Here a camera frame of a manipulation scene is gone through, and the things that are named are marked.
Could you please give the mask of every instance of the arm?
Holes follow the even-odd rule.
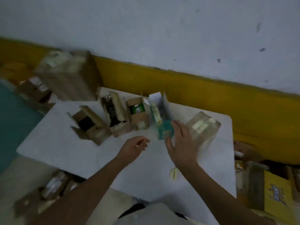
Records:
[[[92,177],[58,199],[31,225],[84,225],[117,175],[133,162],[150,142],[143,136],[128,139],[118,155]]]
[[[178,121],[173,121],[172,126],[175,131],[175,146],[172,145],[170,138],[166,139],[170,158],[200,195],[218,223],[269,224],[223,189],[198,165],[197,148],[193,144],[188,128]]]

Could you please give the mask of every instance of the open teal box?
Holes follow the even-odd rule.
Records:
[[[174,115],[171,112],[167,96],[160,92],[149,95],[150,109],[152,117],[156,122],[158,129],[158,138],[166,139],[167,136],[174,136],[174,129],[171,121],[174,120]]]

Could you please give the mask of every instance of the table top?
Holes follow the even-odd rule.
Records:
[[[118,92],[120,97],[125,99],[138,97],[108,88],[102,88],[100,95],[105,96],[110,90]],[[151,140],[148,148],[117,176],[111,187],[145,201],[163,202],[172,211],[199,222],[218,224],[180,172],[176,181],[170,179],[169,174],[174,169],[174,164],[167,153],[164,140],[158,139],[157,128],[153,121],[145,130],[132,131],[116,138],[110,136],[97,146],[91,140],[80,139],[71,129],[75,123],[67,112],[75,114],[80,110],[80,105],[89,106],[106,120],[98,101],[58,101],[21,143],[17,152],[83,178],[89,178],[118,154],[127,139],[143,135]],[[189,121],[199,111],[204,111],[222,124],[209,149],[198,158],[198,163],[210,177],[236,197],[231,118],[175,103],[170,103],[170,108],[174,116],[183,123]]]

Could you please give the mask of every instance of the yellow wall stripe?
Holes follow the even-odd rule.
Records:
[[[0,39],[0,62],[34,68],[50,48]],[[300,164],[300,96],[95,57],[105,87],[147,96],[165,91],[170,102],[227,114],[234,138],[266,158]]]

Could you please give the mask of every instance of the person's left hand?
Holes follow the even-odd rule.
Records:
[[[132,163],[147,147],[150,140],[144,136],[135,136],[126,140],[116,159],[124,166]]]

